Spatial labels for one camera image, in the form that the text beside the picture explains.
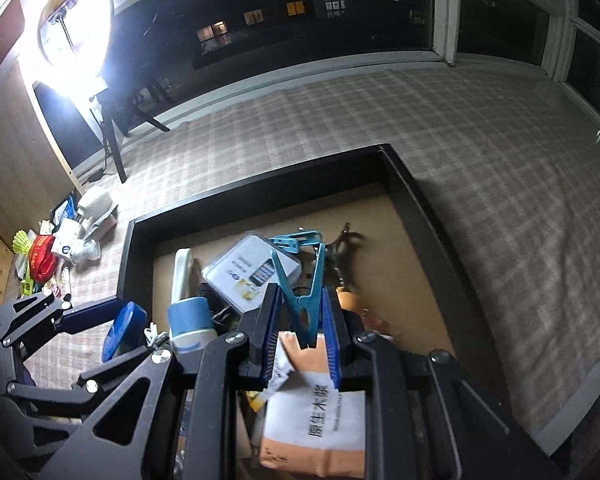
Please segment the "orange head toy figure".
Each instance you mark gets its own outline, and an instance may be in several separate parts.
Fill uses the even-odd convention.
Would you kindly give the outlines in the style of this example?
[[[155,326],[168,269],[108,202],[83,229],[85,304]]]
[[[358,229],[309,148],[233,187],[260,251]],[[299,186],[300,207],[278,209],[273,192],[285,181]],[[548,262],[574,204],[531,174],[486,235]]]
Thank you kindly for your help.
[[[388,335],[388,323],[366,307],[357,294],[343,286],[338,286],[336,293],[341,309],[357,314],[368,332]]]

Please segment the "grey clear card box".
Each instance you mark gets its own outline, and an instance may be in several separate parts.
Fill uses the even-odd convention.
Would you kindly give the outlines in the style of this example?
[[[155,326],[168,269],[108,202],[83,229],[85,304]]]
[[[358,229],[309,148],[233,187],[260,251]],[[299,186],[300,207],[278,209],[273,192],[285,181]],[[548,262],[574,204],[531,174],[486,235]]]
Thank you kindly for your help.
[[[276,249],[289,284],[298,283],[302,263],[267,238],[249,233],[202,269],[202,277],[234,310],[243,314],[263,302],[266,286],[277,284],[271,250]]]

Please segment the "blue round lid container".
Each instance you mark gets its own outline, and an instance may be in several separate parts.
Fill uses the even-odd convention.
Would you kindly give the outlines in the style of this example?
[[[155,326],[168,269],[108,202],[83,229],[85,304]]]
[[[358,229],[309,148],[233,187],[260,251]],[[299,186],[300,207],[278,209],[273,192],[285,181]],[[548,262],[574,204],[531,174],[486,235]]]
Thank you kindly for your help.
[[[133,301],[128,302],[112,322],[102,344],[102,362],[132,351],[145,341],[147,312]]]

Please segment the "light blue clothespin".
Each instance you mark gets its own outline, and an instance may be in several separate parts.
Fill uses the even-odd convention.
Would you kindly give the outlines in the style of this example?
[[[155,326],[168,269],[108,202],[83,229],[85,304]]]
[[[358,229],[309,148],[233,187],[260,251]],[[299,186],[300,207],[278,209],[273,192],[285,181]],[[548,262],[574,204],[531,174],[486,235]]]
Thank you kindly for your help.
[[[289,284],[284,266],[280,263],[277,250],[271,250],[271,258],[289,312],[291,326],[296,333],[301,349],[316,346],[318,330],[321,327],[323,278],[325,270],[326,245],[317,245],[317,253],[312,274],[311,287],[307,295],[297,296]]]

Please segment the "white bottle blue cap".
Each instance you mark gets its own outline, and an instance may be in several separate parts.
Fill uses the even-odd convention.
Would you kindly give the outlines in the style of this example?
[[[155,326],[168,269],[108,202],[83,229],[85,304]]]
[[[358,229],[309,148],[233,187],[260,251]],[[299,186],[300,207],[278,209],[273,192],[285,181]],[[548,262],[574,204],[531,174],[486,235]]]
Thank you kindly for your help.
[[[190,297],[171,304],[166,311],[170,344],[176,354],[203,349],[218,338],[209,304],[204,297]]]

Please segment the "orange white tissue pack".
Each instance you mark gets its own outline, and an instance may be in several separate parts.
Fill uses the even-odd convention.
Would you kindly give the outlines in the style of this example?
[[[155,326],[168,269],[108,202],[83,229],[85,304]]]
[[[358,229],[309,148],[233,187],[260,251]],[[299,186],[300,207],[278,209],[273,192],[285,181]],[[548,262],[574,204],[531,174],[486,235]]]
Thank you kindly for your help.
[[[302,349],[294,333],[279,333],[264,394],[262,466],[321,478],[364,477],[365,393],[334,387],[323,336]]]

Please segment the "metal keyring clips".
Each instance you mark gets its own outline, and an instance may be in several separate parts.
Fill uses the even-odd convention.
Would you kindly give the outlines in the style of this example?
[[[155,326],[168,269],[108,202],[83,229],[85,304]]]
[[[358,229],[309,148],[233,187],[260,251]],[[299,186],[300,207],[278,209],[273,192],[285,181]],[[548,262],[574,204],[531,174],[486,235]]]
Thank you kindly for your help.
[[[344,289],[355,286],[354,256],[364,240],[364,235],[352,231],[350,223],[346,222],[335,240],[326,245],[325,269],[332,284]]]

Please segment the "white shoehorn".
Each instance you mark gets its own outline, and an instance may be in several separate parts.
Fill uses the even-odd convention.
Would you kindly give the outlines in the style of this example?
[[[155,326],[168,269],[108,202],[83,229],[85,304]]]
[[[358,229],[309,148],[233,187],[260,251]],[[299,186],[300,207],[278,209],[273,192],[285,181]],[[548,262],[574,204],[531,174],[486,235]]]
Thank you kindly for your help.
[[[190,297],[190,276],[193,262],[194,257],[190,248],[181,248],[176,251],[171,286],[172,304]]]

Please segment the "red fabric bag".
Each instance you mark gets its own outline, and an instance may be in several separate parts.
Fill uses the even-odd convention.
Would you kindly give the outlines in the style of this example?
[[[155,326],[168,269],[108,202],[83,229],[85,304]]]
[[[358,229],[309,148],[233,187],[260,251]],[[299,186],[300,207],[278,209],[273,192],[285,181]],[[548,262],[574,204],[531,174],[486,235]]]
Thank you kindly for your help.
[[[53,235],[38,235],[32,242],[29,263],[30,275],[35,283],[43,285],[56,271],[58,258],[52,251],[54,241]]]

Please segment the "white crumpled plastic bag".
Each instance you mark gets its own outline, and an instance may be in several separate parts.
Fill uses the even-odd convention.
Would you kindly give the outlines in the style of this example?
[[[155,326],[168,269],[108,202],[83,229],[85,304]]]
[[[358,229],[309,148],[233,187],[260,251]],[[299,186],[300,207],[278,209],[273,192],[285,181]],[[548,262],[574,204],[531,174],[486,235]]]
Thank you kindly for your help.
[[[70,249],[70,260],[74,266],[100,259],[102,251],[98,240],[76,240]]]

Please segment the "white tissue packet blue logo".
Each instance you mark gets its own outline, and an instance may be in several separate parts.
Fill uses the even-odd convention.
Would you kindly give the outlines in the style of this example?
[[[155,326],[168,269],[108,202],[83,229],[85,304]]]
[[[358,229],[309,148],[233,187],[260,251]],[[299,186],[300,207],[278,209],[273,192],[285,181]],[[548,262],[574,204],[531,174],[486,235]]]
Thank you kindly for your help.
[[[80,222],[65,219],[54,233],[52,253],[58,258],[71,260],[83,247],[82,231]]]

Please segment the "yellow green shuttlecock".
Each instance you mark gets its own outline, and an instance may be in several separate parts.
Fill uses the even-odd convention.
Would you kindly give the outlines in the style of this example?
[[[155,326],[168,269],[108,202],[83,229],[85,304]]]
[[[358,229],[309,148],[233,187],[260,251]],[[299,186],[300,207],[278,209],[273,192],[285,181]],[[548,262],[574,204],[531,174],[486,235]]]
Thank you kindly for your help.
[[[12,238],[12,250],[17,255],[27,256],[32,250],[35,239],[35,234],[19,230]]]

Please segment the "white power adapter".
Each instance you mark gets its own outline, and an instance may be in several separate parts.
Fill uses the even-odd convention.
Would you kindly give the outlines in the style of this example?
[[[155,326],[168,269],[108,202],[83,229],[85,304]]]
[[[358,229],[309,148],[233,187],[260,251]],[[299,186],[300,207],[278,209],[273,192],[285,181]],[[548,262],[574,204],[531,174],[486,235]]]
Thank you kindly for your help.
[[[110,209],[116,206],[116,202],[106,188],[90,188],[78,201],[78,215],[82,220],[98,220]]]

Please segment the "wooden cabinet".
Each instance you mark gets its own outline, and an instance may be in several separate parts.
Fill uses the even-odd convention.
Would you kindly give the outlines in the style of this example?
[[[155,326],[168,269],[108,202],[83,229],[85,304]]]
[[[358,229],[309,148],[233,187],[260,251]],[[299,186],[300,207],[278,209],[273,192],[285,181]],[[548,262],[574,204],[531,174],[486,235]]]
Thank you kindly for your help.
[[[34,229],[83,186],[50,131],[16,49],[0,65],[0,239]]]

